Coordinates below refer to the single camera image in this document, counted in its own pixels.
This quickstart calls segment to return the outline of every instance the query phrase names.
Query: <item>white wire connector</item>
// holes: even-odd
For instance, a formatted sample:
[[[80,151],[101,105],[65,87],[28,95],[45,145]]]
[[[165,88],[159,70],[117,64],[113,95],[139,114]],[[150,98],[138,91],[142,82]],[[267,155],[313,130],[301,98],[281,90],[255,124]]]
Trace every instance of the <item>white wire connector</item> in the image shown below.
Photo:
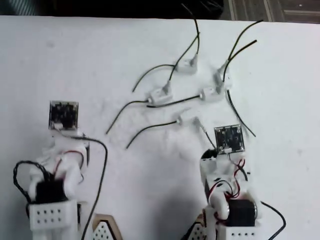
[[[178,73],[190,74],[193,75],[198,70],[198,54],[195,54],[193,58],[183,58],[179,61],[175,70]]]
[[[226,90],[229,90],[232,87],[229,67],[226,69],[226,72],[225,72],[225,68],[228,62],[229,60],[225,61],[225,63],[213,75],[213,81],[215,83],[215,91],[218,94],[222,94]]]
[[[148,101],[153,105],[160,105],[170,101],[173,98],[171,82],[168,81],[162,88],[157,88],[150,93]]]
[[[205,87],[200,92],[200,99],[205,102],[218,102],[224,98],[223,94],[219,94],[212,86]]]

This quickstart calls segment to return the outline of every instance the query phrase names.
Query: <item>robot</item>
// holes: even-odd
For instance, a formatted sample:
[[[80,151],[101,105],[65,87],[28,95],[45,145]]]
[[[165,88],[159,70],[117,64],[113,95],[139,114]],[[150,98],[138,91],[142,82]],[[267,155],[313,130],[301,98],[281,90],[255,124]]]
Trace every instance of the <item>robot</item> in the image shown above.
[[[207,150],[199,164],[208,206],[182,239],[262,239],[262,202],[250,182],[241,125],[214,131],[216,149]]]
[[[84,136],[78,130],[78,103],[51,101],[49,129],[52,141],[29,172],[26,210],[32,239],[79,240],[76,190],[89,164],[90,145],[72,138]]]

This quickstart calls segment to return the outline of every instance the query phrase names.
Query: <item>perforated plate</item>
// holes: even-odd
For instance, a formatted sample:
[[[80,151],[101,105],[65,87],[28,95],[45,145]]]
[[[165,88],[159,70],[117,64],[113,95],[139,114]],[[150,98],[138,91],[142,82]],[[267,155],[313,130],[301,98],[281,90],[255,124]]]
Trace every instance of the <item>perforated plate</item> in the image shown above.
[[[206,229],[200,224],[196,223],[190,233],[188,240],[203,240],[206,238]]]
[[[101,221],[93,232],[93,240],[115,240],[108,224],[105,221]]]

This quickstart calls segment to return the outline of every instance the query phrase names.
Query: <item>cable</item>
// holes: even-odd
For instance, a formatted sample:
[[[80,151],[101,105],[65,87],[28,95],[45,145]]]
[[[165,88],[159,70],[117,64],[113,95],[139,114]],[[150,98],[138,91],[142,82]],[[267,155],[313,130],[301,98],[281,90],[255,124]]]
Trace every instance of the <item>cable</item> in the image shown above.
[[[254,40],[252,42],[250,42],[249,44],[245,45],[244,47],[242,47],[239,51],[237,51],[230,59],[228,59],[228,62],[224,68],[224,71],[223,71],[223,79],[222,79],[222,82],[225,82],[225,78],[226,78],[226,72],[227,72],[227,68],[230,64],[230,62],[239,54],[241,53],[243,50],[245,50],[246,48],[250,47],[252,44],[255,44],[257,42],[257,40]]]
[[[182,5],[182,7],[184,7],[189,12],[189,14],[191,15],[191,17],[194,20],[195,29],[196,29],[196,35],[197,35],[197,38],[198,38],[198,46],[197,46],[197,49],[196,49],[196,54],[198,54],[199,53],[199,48],[200,48],[200,32],[199,32],[197,19],[194,16],[194,14],[192,13],[192,11],[189,8],[187,8],[186,5],[184,5],[183,3],[181,3],[181,5]]]
[[[277,209],[275,209],[273,206],[270,206],[269,204],[261,201],[261,203],[263,205],[265,205],[267,208],[270,208],[271,210],[273,210],[276,214],[278,214],[280,216],[280,218],[282,219],[282,226],[279,228],[278,231],[276,231],[268,240],[273,240],[276,238],[276,236],[278,236],[284,229],[285,227],[287,226],[287,222],[286,222],[286,219],[285,217],[281,214],[281,212],[279,212]]]
[[[208,133],[207,133],[206,131],[205,131],[204,133],[205,133],[206,137],[208,138],[209,142],[211,143],[212,147],[214,148],[214,150],[216,150],[217,148],[216,148],[216,146],[214,145],[214,143],[211,141]]]
[[[195,41],[197,40],[197,38],[199,37],[199,34],[196,35],[196,37],[194,38],[194,40],[192,41],[192,43],[189,45],[189,47],[184,51],[184,53],[181,55],[181,57],[179,57],[178,61],[176,61],[175,65],[173,66],[173,69],[171,71],[170,77],[168,82],[171,81],[172,75],[174,74],[175,69],[178,66],[178,63],[180,62],[180,60],[184,57],[184,55],[189,51],[189,49],[193,46],[193,44],[195,43]]]
[[[137,103],[145,104],[145,103],[147,103],[147,102],[148,102],[148,100],[146,100],[146,101],[131,101],[131,102],[128,102],[126,105],[124,105],[124,106],[121,108],[121,110],[119,111],[119,113],[116,115],[115,119],[114,119],[113,122],[111,123],[110,127],[108,128],[108,130],[105,132],[105,135],[107,135],[107,134],[110,132],[111,128],[113,127],[113,125],[114,125],[115,122],[117,121],[118,117],[120,116],[120,114],[122,113],[122,111],[123,111],[127,106],[129,106],[130,104],[137,104]]]
[[[141,129],[129,142],[129,144],[125,147],[126,149],[128,149],[130,147],[130,145],[132,144],[132,142],[139,136],[139,134],[141,134],[144,130],[147,129],[151,129],[151,128],[155,128],[155,127],[162,127],[162,126],[167,126],[167,125],[171,125],[171,124],[175,124],[177,123],[177,121],[172,121],[172,122],[168,122],[168,123],[163,123],[163,124],[157,124],[157,125],[152,125],[152,126],[147,126],[143,129]]]
[[[43,178],[46,182],[50,181],[51,180],[51,174],[45,169],[44,166],[42,166],[40,163],[38,162],[35,162],[35,161],[30,161],[30,160],[23,160],[23,161],[19,161],[14,169],[13,169],[13,184],[18,188],[18,190],[23,194],[23,196],[26,198],[26,201],[27,201],[27,206],[32,202],[31,201],[31,198],[28,194],[28,192],[26,190],[24,190],[18,180],[17,180],[17,175],[18,175],[18,168],[21,164],[27,164],[27,165],[34,165],[36,166],[43,174]]]
[[[175,65],[173,64],[161,64],[158,66],[154,66],[153,68],[149,69],[148,71],[146,71],[140,78],[139,80],[136,82],[136,84],[134,85],[132,92],[134,93],[136,88],[138,87],[138,84],[141,82],[141,80],[148,74],[150,73],[152,70],[157,69],[157,68],[161,68],[161,67],[174,67]]]
[[[101,173],[101,178],[100,178],[100,182],[99,182],[98,191],[97,191],[96,198],[95,198],[95,201],[93,203],[92,209],[90,211],[88,220],[87,220],[87,222],[86,222],[86,224],[84,226],[82,237],[81,237],[81,240],[85,240],[86,232],[87,232],[89,224],[90,224],[90,219],[92,218],[92,215],[94,214],[96,205],[97,205],[98,200],[99,200],[99,196],[100,196],[100,192],[101,192],[101,188],[102,188],[102,183],[104,181],[106,167],[107,167],[107,161],[108,161],[108,149],[107,149],[106,145],[100,140],[97,140],[97,139],[94,139],[94,138],[89,138],[89,137],[86,137],[86,136],[67,136],[67,135],[64,135],[60,130],[58,130],[58,129],[55,129],[55,130],[58,131],[62,136],[66,137],[66,138],[71,138],[71,139],[76,139],[76,140],[84,140],[84,141],[90,141],[90,142],[98,143],[98,144],[102,145],[104,150],[105,150],[104,163],[103,163],[103,168],[102,168],[102,173]]]
[[[167,107],[167,106],[171,106],[171,105],[175,105],[175,104],[179,104],[179,103],[184,103],[186,101],[192,100],[192,99],[197,99],[200,98],[200,95],[196,95],[196,96],[191,96],[185,99],[181,99],[178,101],[173,101],[173,102],[169,102],[169,103],[165,103],[165,104],[160,104],[160,105],[147,105],[147,108],[152,108],[152,109],[157,109],[157,108],[163,108],[163,107]]]
[[[227,97],[228,97],[230,106],[231,106],[231,108],[233,109],[233,111],[234,111],[235,115],[237,116],[237,118],[239,119],[239,121],[241,122],[241,124],[244,125],[245,128],[248,129],[248,131],[249,131],[254,137],[256,137],[256,135],[254,134],[254,132],[251,131],[251,129],[250,129],[250,128],[245,124],[245,122],[241,119],[238,111],[236,110],[236,107],[234,106],[234,103],[232,102],[232,99],[231,99],[231,96],[230,96],[230,91],[227,90],[227,91],[226,91],[226,94],[227,94]]]
[[[234,45],[233,45],[233,48],[232,48],[232,50],[231,50],[231,52],[230,52],[230,55],[229,55],[229,57],[228,57],[228,60],[230,60],[232,54],[234,53],[234,50],[235,50],[235,48],[236,48],[236,46],[237,46],[237,44],[238,44],[241,36],[242,36],[249,28],[251,28],[253,25],[256,25],[256,24],[261,23],[261,22],[263,22],[263,20],[259,20],[259,21],[256,21],[256,22],[250,24],[249,26],[247,26],[247,27],[240,33],[240,35],[238,36],[238,38],[236,39],[236,41],[235,41],[235,43],[234,43]]]
[[[229,161],[235,165],[243,174],[244,176],[244,180],[248,181],[248,175],[246,174],[246,171],[244,170],[244,168],[242,166],[240,166],[239,164],[236,164],[234,161],[231,160],[230,158],[230,153],[227,154]]]

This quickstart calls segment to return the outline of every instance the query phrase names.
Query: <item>red wire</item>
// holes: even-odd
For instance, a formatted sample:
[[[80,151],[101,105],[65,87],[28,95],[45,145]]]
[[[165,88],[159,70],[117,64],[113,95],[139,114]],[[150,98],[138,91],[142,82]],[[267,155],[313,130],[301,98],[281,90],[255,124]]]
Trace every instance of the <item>red wire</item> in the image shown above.
[[[245,166],[245,164],[246,164],[246,160],[244,158],[241,158],[239,163],[237,164],[237,166],[238,166],[237,170],[235,170],[234,173],[233,173],[233,177],[235,179],[235,184],[236,184],[236,187],[237,187],[238,191],[237,191],[237,193],[235,195],[232,196],[232,198],[236,199],[240,195],[241,188],[240,188],[240,185],[239,185],[239,182],[238,182],[236,176],[237,176],[237,173],[240,171],[240,168],[243,168]]]

